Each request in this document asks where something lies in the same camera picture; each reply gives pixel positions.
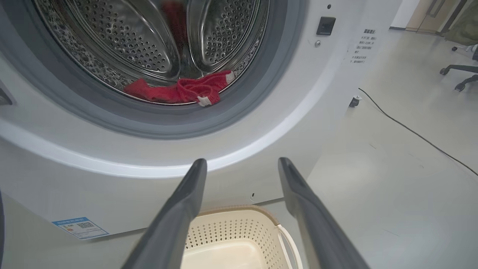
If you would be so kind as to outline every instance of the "beige laundry basket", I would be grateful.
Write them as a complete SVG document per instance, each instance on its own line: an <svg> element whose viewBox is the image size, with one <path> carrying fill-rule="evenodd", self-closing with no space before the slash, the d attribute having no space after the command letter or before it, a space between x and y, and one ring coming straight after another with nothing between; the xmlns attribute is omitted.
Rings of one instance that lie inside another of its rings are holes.
<svg viewBox="0 0 478 269"><path fill-rule="evenodd" d="M189 225L181 269L292 269L283 238L302 269L291 236L263 208L203 212Z"/></svg>

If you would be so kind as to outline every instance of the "door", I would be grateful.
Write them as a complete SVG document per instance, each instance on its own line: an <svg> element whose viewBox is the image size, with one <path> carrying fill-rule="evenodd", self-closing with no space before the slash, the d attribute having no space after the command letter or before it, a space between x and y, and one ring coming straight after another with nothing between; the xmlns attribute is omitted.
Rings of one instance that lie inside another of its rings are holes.
<svg viewBox="0 0 478 269"><path fill-rule="evenodd" d="M456 17L455 11L461 9L461 3L467 0L432 0L428 7L425 17L417 29L417 33L421 34L437 34L441 35L442 30L447 22Z"/></svg>

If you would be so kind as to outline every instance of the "red garment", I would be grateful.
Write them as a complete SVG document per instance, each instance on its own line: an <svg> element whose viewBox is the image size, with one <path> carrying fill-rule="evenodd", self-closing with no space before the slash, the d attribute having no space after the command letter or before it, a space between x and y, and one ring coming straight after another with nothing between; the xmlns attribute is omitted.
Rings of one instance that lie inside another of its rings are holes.
<svg viewBox="0 0 478 269"><path fill-rule="evenodd" d="M161 3L161 9L166 15L174 42L181 54L183 46L187 44L186 8L182 2L165 1Z"/></svg>
<svg viewBox="0 0 478 269"><path fill-rule="evenodd" d="M144 79L139 79L124 87L124 92L132 96L166 103L187 103L196 101L201 106L219 102L219 92L235 78L232 71L226 70L199 79L181 78L169 87L151 87Z"/></svg>

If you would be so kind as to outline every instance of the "stainless steel drum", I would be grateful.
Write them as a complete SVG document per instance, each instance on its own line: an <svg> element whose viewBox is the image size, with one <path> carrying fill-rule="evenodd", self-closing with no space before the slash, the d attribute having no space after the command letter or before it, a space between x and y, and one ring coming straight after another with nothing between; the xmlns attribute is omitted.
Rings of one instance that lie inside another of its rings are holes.
<svg viewBox="0 0 478 269"><path fill-rule="evenodd" d="M139 78L152 86L221 70L239 78L259 49L269 12L269 0L34 3L70 58L124 95L124 86Z"/></svg>

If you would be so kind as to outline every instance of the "basket handle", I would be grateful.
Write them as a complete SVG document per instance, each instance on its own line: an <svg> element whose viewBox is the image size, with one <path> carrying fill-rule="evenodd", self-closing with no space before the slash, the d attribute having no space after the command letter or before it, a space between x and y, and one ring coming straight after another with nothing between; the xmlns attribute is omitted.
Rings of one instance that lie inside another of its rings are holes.
<svg viewBox="0 0 478 269"><path fill-rule="evenodd" d="M296 265L297 269L303 269L302 260L300 259L300 255L299 255L299 250L297 249L297 246L295 245L294 240L292 239L292 236L289 234L289 232L284 227L282 227L282 225L280 225L280 224L277 225L277 228L279 228L279 232L285 237L285 240L287 241L287 244L289 245L289 247L292 250L292 255L294 256L295 265ZM287 260L287 264L289 265L289 268L292 269L291 261L289 259L289 255L287 254L287 250L285 249L284 242L283 242L281 236L279 236L279 241L281 243L282 250L284 251L285 258Z"/></svg>

